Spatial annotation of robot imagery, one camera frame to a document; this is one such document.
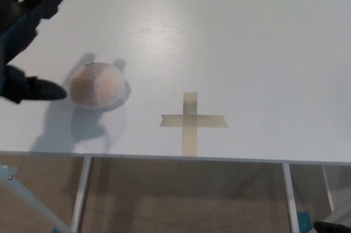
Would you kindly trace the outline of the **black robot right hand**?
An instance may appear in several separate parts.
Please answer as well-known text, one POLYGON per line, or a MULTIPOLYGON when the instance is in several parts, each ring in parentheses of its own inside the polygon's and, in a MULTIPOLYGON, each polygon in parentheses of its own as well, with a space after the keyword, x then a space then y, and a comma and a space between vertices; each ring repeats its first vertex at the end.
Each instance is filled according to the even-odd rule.
POLYGON ((351 233, 350 227, 325 221, 316 221, 314 229, 317 233, 351 233))

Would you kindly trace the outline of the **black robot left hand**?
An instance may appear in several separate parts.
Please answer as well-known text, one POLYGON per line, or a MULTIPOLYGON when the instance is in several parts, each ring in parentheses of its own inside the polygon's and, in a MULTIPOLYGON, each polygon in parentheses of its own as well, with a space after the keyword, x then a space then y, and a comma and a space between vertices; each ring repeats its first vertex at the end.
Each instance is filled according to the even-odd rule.
POLYGON ((63 0, 1 0, 1 97, 19 104, 23 100, 65 99, 66 90, 55 82, 27 76, 10 62, 36 38, 41 20, 49 20, 63 0))

